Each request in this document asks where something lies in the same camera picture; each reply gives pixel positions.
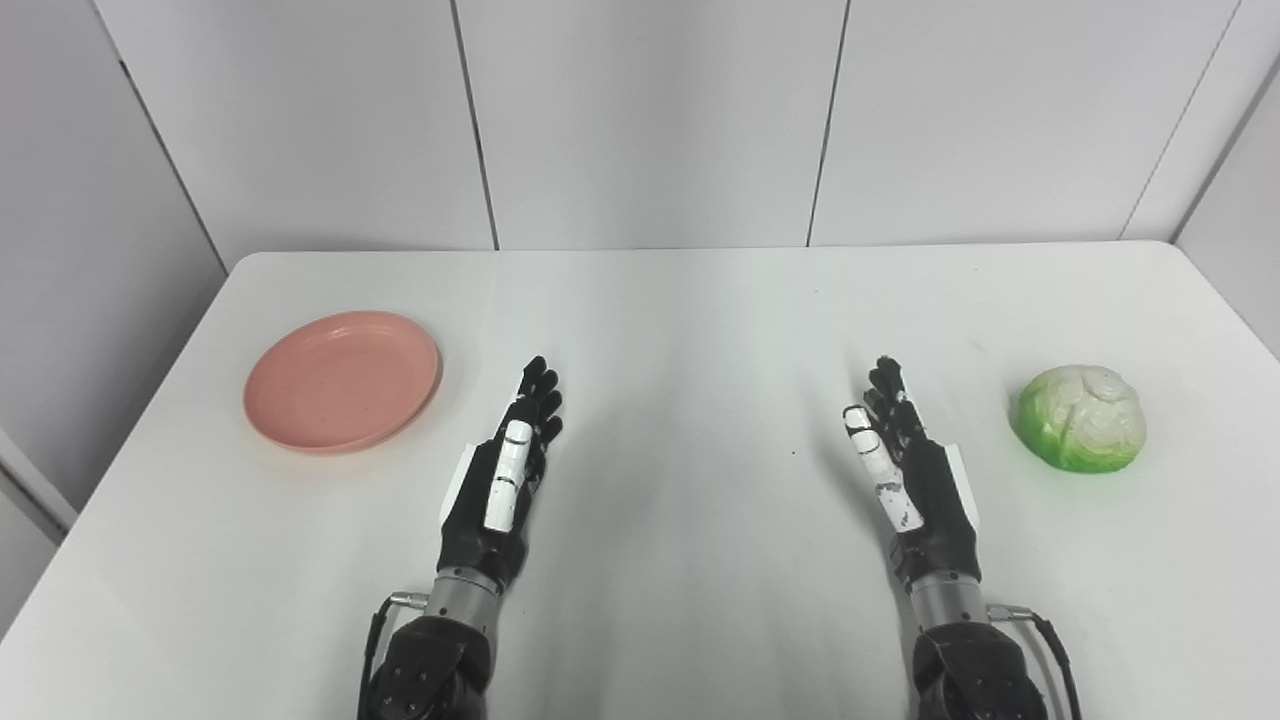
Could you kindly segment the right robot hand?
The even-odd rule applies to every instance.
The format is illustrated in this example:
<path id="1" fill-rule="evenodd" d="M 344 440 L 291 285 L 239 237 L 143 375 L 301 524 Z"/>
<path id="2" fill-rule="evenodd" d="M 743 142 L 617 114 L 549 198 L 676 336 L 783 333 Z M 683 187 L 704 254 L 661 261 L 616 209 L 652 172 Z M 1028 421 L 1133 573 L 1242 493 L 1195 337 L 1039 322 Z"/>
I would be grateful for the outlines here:
<path id="1" fill-rule="evenodd" d="M 973 527 L 946 448 L 932 439 L 901 364 L 882 356 L 844 425 L 895 533 L 890 564 L 906 588 L 942 573 L 982 579 Z"/>

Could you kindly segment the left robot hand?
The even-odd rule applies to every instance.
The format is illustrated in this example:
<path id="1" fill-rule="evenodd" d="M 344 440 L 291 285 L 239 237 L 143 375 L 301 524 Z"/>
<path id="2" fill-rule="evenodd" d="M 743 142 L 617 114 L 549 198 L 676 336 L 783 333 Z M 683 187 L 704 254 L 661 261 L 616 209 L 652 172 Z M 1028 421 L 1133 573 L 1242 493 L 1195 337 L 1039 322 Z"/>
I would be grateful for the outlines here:
<path id="1" fill-rule="evenodd" d="M 442 521 L 436 569 L 460 568 L 506 591 L 529 553 L 527 520 L 547 473 L 547 451 L 563 430 L 558 375 L 543 356 L 524 369 L 493 437 L 463 455 Z"/>

